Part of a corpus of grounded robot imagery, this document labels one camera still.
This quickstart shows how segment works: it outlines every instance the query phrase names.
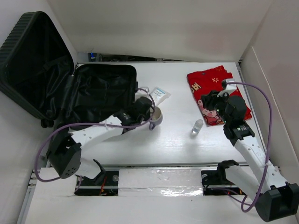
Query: mug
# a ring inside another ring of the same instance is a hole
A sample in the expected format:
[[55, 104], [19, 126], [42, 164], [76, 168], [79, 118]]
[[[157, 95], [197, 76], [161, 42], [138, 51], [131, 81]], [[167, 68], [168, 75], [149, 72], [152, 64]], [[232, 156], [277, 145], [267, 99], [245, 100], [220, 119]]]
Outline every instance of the mug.
[[157, 125], [161, 124], [163, 120], [162, 111], [159, 107], [155, 107], [155, 112], [152, 119], [149, 121], [149, 129], [153, 130]]

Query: small plastic bottle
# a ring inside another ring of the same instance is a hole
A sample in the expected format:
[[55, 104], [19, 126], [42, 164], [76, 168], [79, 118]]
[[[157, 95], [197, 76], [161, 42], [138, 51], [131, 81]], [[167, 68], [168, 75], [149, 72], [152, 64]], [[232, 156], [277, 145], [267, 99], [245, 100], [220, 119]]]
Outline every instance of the small plastic bottle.
[[203, 127], [203, 125], [204, 125], [204, 121], [202, 119], [198, 119], [192, 128], [192, 133], [198, 134], [201, 128]]

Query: open suitcase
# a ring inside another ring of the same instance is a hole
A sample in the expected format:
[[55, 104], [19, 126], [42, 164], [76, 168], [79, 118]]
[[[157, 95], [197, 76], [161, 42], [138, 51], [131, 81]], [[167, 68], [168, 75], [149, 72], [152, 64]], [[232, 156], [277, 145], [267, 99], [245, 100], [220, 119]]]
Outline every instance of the open suitcase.
[[137, 90], [130, 65], [85, 64], [73, 59], [50, 17], [25, 13], [0, 48], [0, 90], [52, 127], [100, 122], [129, 108]]

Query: red cloth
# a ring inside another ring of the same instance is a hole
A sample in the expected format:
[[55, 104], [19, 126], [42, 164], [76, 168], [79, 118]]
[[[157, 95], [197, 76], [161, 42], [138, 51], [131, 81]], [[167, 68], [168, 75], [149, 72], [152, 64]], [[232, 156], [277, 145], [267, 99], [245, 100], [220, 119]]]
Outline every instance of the red cloth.
[[[217, 115], [216, 111], [208, 111], [207, 109], [204, 109], [201, 101], [201, 95], [207, 95], [211, 90], [223, 90], [221, 83], [223, 79], [227, 78], [233, 78], [233, 76], [232, 73], [228, 73], [223, 66], [206, 71], [196, 71], [187, 75], [191, 91], [194, 94], [194, 98], [198, 103], [201, 113], [208, 125], [219, 125], [223, 124], [223, 122]], [[242, 97], [239, 88], [237, 88], [231, 96]], [[252, 118], [251, 110], [247, 107], [245, 120], [250, 118]]]

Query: screw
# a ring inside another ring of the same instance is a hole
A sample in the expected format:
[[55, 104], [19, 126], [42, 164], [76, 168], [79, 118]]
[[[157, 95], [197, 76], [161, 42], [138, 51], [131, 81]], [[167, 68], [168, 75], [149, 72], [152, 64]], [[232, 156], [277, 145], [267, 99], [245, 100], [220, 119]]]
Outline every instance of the screw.
[[112, 180], [113, 180], [114, 182], [117, 182], [117, 181], [118, 181], [118, 175], [113, 175]]

